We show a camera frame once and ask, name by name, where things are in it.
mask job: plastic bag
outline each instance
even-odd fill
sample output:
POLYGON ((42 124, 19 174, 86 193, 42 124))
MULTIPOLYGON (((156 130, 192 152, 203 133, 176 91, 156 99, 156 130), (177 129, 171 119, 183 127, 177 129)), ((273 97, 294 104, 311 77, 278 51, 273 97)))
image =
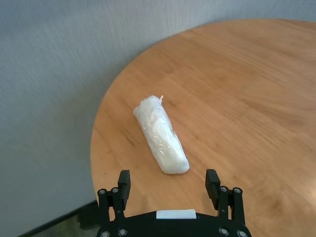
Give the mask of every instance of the plastic bag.
POLYGON ((134 109, 134 115, 161 170, 181 174, 189 170, 189 162, 162 106, 162 98, 152 95, 144 99, 134 109))

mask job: round wooden table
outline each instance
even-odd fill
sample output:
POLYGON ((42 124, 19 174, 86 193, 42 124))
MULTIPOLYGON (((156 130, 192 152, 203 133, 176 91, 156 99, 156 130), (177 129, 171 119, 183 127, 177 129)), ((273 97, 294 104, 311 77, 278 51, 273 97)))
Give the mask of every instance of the round wooden table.
POLYGON ((129 169, 126 216, 216 215, 205 171, 243 189, 254 237, 316 236, 316 23, 236 20, 167 38, 134 59, 103 98, 91 140, 94 188, 129 169), (164 95, 190 170, 164 174, 133 115, 164 95))

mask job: screw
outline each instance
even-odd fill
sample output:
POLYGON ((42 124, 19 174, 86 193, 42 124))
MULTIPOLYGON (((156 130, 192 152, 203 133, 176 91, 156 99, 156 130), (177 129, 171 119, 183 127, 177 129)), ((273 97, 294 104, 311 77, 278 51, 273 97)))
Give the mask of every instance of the screw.
POLYGON ((221 228, 219 228, 219 233, 221 234, 221 235, 223 235, 223 236, 227 236, 227 235, 229 235, 229 232, 228 232, 228 230, 227 229, 225 229, 224 227, 221 227, 221 228))
POLYGON ((244 232, 244 231, 237 231, 237 235, 238 235, 239 237, 248 237, 247 233, 244 232))
POLYGON ((124 228, 118 231, 118 236, 125 236, 126 234, 127 234, 127 230, 124 228))
POLYGON ((101 237, 109 237, 110 236, 110 232, 108 231, 104 231, 101 233, 101 237))

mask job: gray wall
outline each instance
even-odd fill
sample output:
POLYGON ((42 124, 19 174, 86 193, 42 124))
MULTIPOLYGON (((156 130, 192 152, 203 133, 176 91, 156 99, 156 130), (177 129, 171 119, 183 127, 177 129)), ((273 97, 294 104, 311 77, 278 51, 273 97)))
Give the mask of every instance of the gray wall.
POLYGON ((314 0, 2 0, 0 236, 94 200, 93 120, 141 51, 208 22, 316 20, 315 10, 314 0))

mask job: plastic wrap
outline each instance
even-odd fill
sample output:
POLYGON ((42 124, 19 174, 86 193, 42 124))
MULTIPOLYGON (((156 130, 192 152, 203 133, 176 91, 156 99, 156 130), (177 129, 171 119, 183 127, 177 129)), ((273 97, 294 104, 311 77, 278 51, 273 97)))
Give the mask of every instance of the plastic wrap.
POLYGON ((189 162, 162 106, 162 97, 144 99, 134 114, 161 170, 167 174, 188 171, 189 162))

